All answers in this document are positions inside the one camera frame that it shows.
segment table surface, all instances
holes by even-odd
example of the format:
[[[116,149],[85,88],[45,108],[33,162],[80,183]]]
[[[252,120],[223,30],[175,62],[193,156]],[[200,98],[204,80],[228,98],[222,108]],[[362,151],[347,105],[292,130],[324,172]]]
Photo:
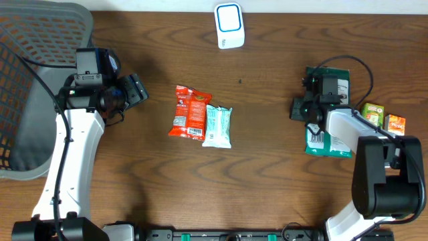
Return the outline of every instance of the table surface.
[[[95,44],[113,48],[122,73],[136,72],[150,99],[106,128],[95,158],[91,213],[95,224],[128,220],[176,229],[280,229],[315,226],[351,200],[354,159],[304,153],[304,124],[289,119],[304,89],[306,66],[341,54],[373,70],[371,103],[407,119],[428,160],[428,16],[245,14],[245,45],[217,47],[211,13],[93,12]],[[351,102],[368,74],[350,60]],[[175,86],[213,95],[233,107],[232,149],[168,137]],[[0,180],[0,240],[30,218],[45,178]],[[396,240],[426,240],[428,214],[392,227]]]

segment red snack bag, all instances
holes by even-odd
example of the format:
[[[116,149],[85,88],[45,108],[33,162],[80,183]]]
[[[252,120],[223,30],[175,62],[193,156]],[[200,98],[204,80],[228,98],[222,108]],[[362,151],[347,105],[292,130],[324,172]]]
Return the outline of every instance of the red snack bag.
[[[185,86],[177,86],[175,94],[177,109],[169,135],[204,141],[207,104],[213,96]]]

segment juice box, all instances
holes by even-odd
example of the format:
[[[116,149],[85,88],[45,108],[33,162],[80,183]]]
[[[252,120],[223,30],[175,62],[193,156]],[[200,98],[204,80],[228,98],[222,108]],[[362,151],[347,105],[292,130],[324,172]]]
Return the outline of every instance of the juice box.
[[[406,119],[403,117],[389,115],[385,118],[385,130],[396,135],[404,135]]]
[[[362,116],[377,127],[383,126],[383,106],[366,103],[362,107]]]

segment orange juice box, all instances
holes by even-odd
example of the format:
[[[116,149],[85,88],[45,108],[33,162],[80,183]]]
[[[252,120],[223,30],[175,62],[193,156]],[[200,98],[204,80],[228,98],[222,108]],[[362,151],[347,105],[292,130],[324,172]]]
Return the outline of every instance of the orange juice box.
[[[385,118],[385,130],[396,135],[404,135],[405,125],[406,119],[403,117],[390,114]]]

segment white snack bar wrapper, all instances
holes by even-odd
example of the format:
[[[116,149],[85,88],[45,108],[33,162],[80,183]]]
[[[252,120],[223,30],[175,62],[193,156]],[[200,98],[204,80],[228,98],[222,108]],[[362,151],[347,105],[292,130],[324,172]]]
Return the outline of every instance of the white snack bar wrapper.
[[[231,113],[232,108],[207,105],[207,132],[203,147],[232,148],[229,133]]]

